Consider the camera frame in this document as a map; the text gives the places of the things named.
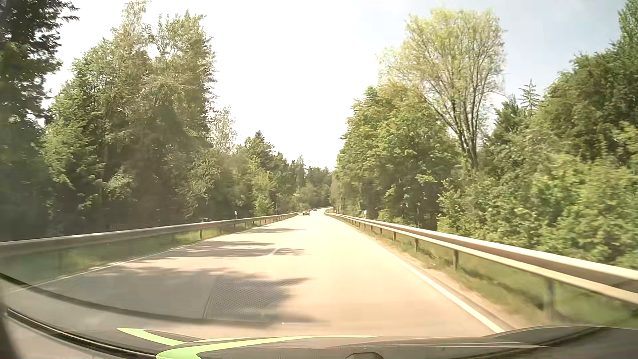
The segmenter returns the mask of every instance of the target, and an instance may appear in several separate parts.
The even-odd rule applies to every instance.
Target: tree
[[[328,168],[308,167],[304,178],[305,185],[299,189],[301,203],[308,208],[324,207],[330,204],[330,183],[332,174]]]
[[[477,168],[487,97],[500,90],[505,62],[498,18],[490,11],[436,9],[430,19],[411,16],[406,30],[400,49],[385,58],[385,81],[417,90]]]
[[[6,0],[0,4],[0,119],[24,121],[42,118],[46,97],[45,76],[57,71],[56,58],[62,21],[77,20],[62,15],[75,11],[69,1]]]
[[[151,33],[145,5],[127,4],[112,38],[73,64],[52,105],[43,156],[62,233],[183,222],[207,193],[189,172],[219,163],[206,158],[217,152],[206,150],[214,53],[202,17],[167,17]]]
[[[265,140],[261,131],[257,131],[254,136],[248,137],[244,141],[244,146],[248,156],[256,162],[258,167],[266,169],[266,171],[274,169],[273,145]]]
[[[486,137],[479,153],[484,172],[501,178],[512,168],[523,164],[519,148],[513,144],[530,125],[529,112],[518,106],[516,98],[511,96],[496,111],[494,130]]]
[[[253,194],[251,160],[245,146],[238,146],[229,158],[228,166],[233,174],[233,207],[239,218],[251,217],[253,212]]]
[[[547,90],[537,121],[563,140],[564,150],[585,161],[608,154],[627,165],[637,153],[627,135],[638,128],[638,3],[620,11],[620,39],[611,48],[580,55],[571,71]]]
[[[50,185],[38,148],[45,77],[58,70],[67,1],[0,1],[0,241],[44,236]]]
[[[269,173],[257,166],[252,168],[253,173],[253,200],[254,200],[254,216],[267,216],[274,214],[274,203],[270,197],[270,191],[273,183],[269,177]]]
[[[538,109],[538,104],[540,103],[540,95],[536,92],[536,85],[534,85],[530,79],[530,83],[523,85],[519,90],[523,92],[521,95],[521,105],[528,114],[533,114]]]
[[[275,170],[272,173],[274,188],[271,192],[271,199],[275,204],[275,212],[286,213],[294,210],[292,204],[295,193],[295,173],[293,165],[289,164],[281,152],[275,156]]]
[[[295,184],[297,185],[297,190],[306,185],[306,168],[303,156],[299,156],[295,163]]]
[[[403,86],[369,87],[353,108],[332,179],[338,188],[326,195],[347,214],[435,229],[442,181],[457,158],[445,125]]]
[[[235,149],[235,138],[237,137],[234,125],[235,119],[231,117],[229,107],[215,111],[210,123],[211,146],[220,152],[232,153]]]

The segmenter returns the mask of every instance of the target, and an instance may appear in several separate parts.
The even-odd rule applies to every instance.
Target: metal guardrail
[[[0,243],[0,273],[35,285],[296,216],[239,218]]]
[[[18,254],[30,254],[34,252],[46,252],[48,250],[61,250],[99,243],[112,243],[116,241],[134,240],[164,234],[184,233],[199,231],[200,239],[203,239],[206,229],[221,229],[226,226],[236,227],[238,224],[263,225],[278,220],[284,220],[297,215],[297,212],[283,215],[272,215],[252,218],[238,218],[231,220],[218,220],[213,222],[200,222],[189,224],[166,225],[163,227],[129,229],[125,231],[110,231],[103,233],[77,234],[73,236],[60,236],[51,238],[38,238],[33,240],[0,242],[0,257],[14,256]]]
[[[615,312],[609,321],[631,317],[636,320],[632,325],[638,325],[638,271],[330,211],[325,214],[392,241],[400,236],[403,243],[411,241],[412,250],[446,261],[452,271],[529,292],[539,298],[537,306],[549,319],[560,317],[578,323],[574,317],[588,317],[582,311],[606,310],[596,306],[610,303]],[[499,278],[506,272],[506,278]],[[524,278],[527,274],[533,278]],[[588,309],[556,309],[557,304],[564,309],[576,296],[580,303],[585,298],[583,307]],[[608,320],[603,321],[596,324],[609,324]]]

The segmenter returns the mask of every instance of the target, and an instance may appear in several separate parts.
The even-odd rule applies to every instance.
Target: guardrail post
[[[554,281],[545,278],[545,295],[543,296],[543,311],[547,318],[552,321],[556,316],[554,311],[554,299],[556,294],[556,288],[554,286]]]
[[[454,258],[453,258],[453,263],[452,265],[454,266],[454,270],[459,270],[459,251],[454,249],[453,250],[454,253]]]
[[[58,274],[63,275],[64,274],[64,251],[63,250],[59,250],[57,252],[57,270],[58,270]]]

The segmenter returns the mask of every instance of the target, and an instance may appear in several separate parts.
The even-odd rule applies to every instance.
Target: green accent stripe
[[[149,332],[145,332],[144,329],[134,329],[134,328],[118,328],[120,332],[124,332],[130,335],[134,335],[138,338],[150,340],[151,342],[164,344],[167,346],[178,346],[179,344],[184,344],[181,340],[175,340],[171,338],[165,338],[156,334],[151,334]]]
[[[222,349],[239,348],[244,346],[255,346],[259,344],[268,344],[276,342],[286,342],[289,340],[313,339],[313,338],[371,338],[378,335],[303,335],[300,337],[279,337],[264,338],[253,340],[240,340],[238,342],[226,342],[217,344],[207,344],[203,346],[188,346],[183,348],[175,348],[165,350],[155,357],[157,359],[201,359],[197,354],[205,351],[215,351]]]

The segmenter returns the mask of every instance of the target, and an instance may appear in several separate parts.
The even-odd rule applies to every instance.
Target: car hood
[[[407,359],[539,357],[622,358],[638,352],[638,330],[606,326],[540,326],[485,337],[294,335],[202,338],[152,328],[65,332],[14,313],[25,325],[76,348],[126,358],[157,359]]]

